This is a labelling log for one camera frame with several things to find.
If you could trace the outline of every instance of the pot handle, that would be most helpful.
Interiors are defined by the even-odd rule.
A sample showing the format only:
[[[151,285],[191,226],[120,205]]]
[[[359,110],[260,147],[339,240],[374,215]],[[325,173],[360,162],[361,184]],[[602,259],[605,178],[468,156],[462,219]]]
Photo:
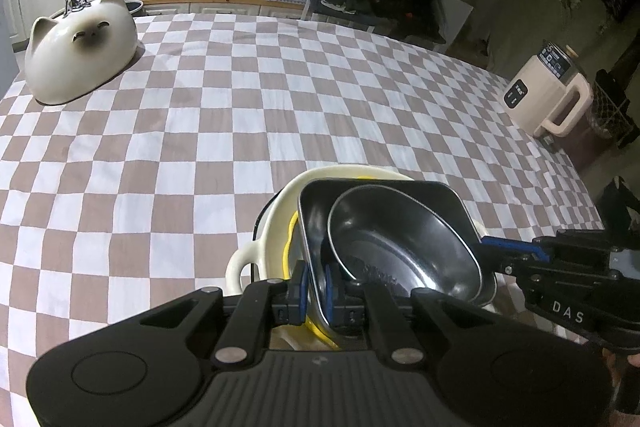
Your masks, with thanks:
[[[577,92],[580,95],[580,98],[575,103],[574,107],[569,114],[561,121],[558,125],[553,123],[553,119],[562,111],[565,105],[571,100],[574,95],[574,92]],[[549,131],[549,133],[554,134],[555,136],[567,136],[574,126],[578,123],[578,120],[582,118],[585,111],[591,105],[593,101],[593,91],[591,90],[591,86],[587,82],[587,79],[584,78],[580,73],[576,73],[576,75],[571,79],[569,85],[566,86],[566,90],[558,105],[554,108],[551,114],[542,122],[541,127]]]
[[[493,237],[491,235],[485,235],[480,239],[480,243],[483,245],[489,245],[495,247],[495,251],[500,250],[505,253],[512,253],[513,251],[532,254],[536,261],[542,261],[548,263],[550,258],[540,245],[531,243],[530,241],[519,241],[517,239],[505,239],[504,237]]]
[[[231,259],[229,259],[225,272],[226,290],[229,295],[239,295],[242,293],[242,285],[240,282],[242,268],[251,263],[258,264],[258,247],[258,241],[251,241],[241,248],[238,248],[231,256]],[[258,274],[262,277],[259,271],[260,267],[258,265]]]

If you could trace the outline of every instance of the kettle control panel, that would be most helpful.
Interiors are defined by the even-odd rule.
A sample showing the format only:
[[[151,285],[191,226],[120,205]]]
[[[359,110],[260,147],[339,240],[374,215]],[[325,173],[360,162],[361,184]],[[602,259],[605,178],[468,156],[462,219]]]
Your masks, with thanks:
[[[545,43],[545,47],[538,54],[538,58],[558,79],[571,69],[571,62],[552,42]]]
[[[516,107],[520,100],[527,94],[528,89],[524,82],[520,79],[513,83],[513,86],[504,94],[504,103],[507,104],[509,109]]]

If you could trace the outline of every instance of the screw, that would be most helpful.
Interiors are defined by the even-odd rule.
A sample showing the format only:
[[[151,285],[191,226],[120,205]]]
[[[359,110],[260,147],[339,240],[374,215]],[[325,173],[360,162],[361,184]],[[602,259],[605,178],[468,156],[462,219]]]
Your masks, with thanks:
[[[216,351],[216,360],[222,363],[238,363],[246,358],[246,351],[242,347],[223,347]]]
[[[391,353],[391,359],[402,365],[418,363],[424,358],[424,353],[415,347],[400,347]]]

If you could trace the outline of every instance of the kettle handle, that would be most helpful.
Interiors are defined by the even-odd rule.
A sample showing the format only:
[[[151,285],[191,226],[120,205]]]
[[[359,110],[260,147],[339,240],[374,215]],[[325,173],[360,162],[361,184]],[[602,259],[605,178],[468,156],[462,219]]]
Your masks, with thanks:
[[[556,125],[552,120],[571,100],[574,92],[577,92],[580,95],[580,98],[575,103],[572,110],[569,111],[569,114],[564,118],[564,120]],[[571,79],[571,82],[569,82],[569,85],[566,86],[564,95],[562,96],[560,102],[558,102],[558,105],[556,105],[554,110],[549,114],[548,117],[545,118],[540,126],[549,131],[549,133],[556,136],[566,136],[574,128],[575,124],[578,123],[578,120],[580,120],[582,115],[584,115],[585,111],[589,108],[592,101],[593,91],[591,90],[590,84],[587,82],[587,79],[584,76],[582,76],[580,73],[576,73],[576,75]]]

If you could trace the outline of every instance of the white ceramic pot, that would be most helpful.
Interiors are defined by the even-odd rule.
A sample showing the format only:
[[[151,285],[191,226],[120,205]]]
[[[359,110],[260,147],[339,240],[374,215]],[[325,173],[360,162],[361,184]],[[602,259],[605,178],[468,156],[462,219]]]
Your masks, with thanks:
[[[289,238],[291,216],[298,209],[300,190],[311,180],[319,178],[358,178],[366,176],[382,180],[409,180],[407,176],[380,167],[367,165],[331,165],[302,172],[283,188],[273,201],[266,218],[262,235],[243,245],[231,256],[226,265],[226,289],[231,295],[242,293],[240,274],[248,264],[258,267],[262,279],[288,279],[282,266],[282,252]]]
[[[40,103],[70,102],[120,73],[137,47],[124,0],[96,0],[66,17],[39,17],[24,55],[25,81]]]

